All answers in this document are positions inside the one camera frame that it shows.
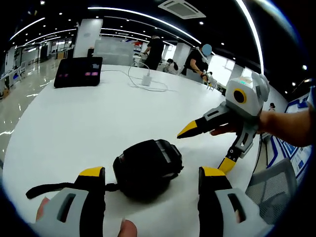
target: round yellow ring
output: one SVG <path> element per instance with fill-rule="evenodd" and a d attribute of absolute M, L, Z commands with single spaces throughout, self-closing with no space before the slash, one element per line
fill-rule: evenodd
<path fill-rule="evenodd" d="M 246 101 L 247 101 L 247 96 L 246 96 L 245 92 L 244 92 L 242 89 L 236 88 L 236 89 L 233 91 L 233 95 L 234 95 L 234 92 L 235 92 L 235 91 L 239 91 L 239 92 L 243 95 L 244 100 L 243 100 L 243 102 L 240 103 L 240 102 L 238 102 L 238 101 L 235 99 L 235 97 L 234 97 L 234 99 L 235 99 L 238 103 L 240 103 L 240 104 L 246 103 Z"/>

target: pillar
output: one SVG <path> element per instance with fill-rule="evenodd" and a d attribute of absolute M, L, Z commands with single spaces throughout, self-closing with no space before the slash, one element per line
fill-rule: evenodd
<path fill-rule="evenodd" d="M 15 51 L 15 47 L 11 47 L 11 49 L 9 49 L 9 51 L 5 55 L 5 65 L 4 65 L 5 72 L 12 70 L 14 67 L 14 51 Z"/>
<path fill-rule="evenodd" d="M 176 51 L 173 55 L 173 61 L 175 61 L 178 64 L 179 68 L 182 68 L 185 64 L 190 53 L 190 49 L 191 47 L 186 45 L 185 43 L 177 44 Z"/>
<path fill-rule="evenodd" d="M 162 52 L 162 56 L 161 56 L 162 59 L 167 60 L 165 57 L 166 57 L 166 55 L 167 55 L 168 50 L 169 50 L 169 46 L 166 45 L 166 47 L 164 48 L 164 50 L 163 50 L 163 52 Z"/>
<path fill-rule="evenodd" d="M 232 74 L 231 76 L 229 77 L 229 80 L 230 79 L 233 79 L 233 78 L 240 78 L 241 77 L 241 74 L 243 72 L 243 67 L 237 65 L 235 63 L 234 67 L 233 67 L 233 70 L 232 70 Z"/>
<path fill-rule="evenodd" d="M 99 39 L 103 19 L 83 19 L 78 29 L 74 58 L 87 57 L 88 49 L 94 48 Z"/>

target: floor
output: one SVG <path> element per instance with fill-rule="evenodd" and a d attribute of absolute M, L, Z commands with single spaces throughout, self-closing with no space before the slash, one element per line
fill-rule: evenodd
<path fill-rule="evenodd" d="M 59 63 L 60 60 L 49 59 L 29 65 L 22 81 L 11 87 L 10 94 L 0 100 L 0 168 L 16 124 L 34 98 L 54 80 Z"/>

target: tablet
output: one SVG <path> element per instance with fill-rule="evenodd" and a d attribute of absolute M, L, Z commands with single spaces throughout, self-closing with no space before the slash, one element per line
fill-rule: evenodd
<path fill-rule="evenodd" d="M 97 86 L 100 83 L 102 57 L 67 58 L 61 60 L 55 88 Z"/>

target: round white table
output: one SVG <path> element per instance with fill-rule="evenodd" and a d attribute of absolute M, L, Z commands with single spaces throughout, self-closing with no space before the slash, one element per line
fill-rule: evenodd
<path fill-rule="evenodd" d="M 127 72 L 128 67 L 103 65 L 102 70 Z M 142 68 L 131 70 L 139 78 L 146 73 Z M 106 183 L 116 182 L 113 161 L 126 148 L 165 139 L 182 154 L 184 169 L 152 203 L 133 202 L 120 191 L 106 192 L 104 236 L 117 236 L 123 217 L 135 223 L 139 236 L 198 236 L 198 168 L 218 167 L 236 135 L 206 133 L 178 140 L 189 122 L 225 98 L 189 79 L 157 71 L 151 75 L 169 91 L 135 88 L 121 72 L 102 72 L 97 87 L 54 89 L 50 83 L 29 105 L 11 136 L 3 169 L 4 188 L 25 221 L 34 222 L 43 197 L 57 193 L 28 200 L 25 193 L 30 188 L 74 182 L 81 171 L 96 166 L 105 167 Z M 163 88 L 155 82 L 151 86 Z M 234 188 L 246 190 L 258 146 L 256 136 L 254 146 L 227 175 Z"/>

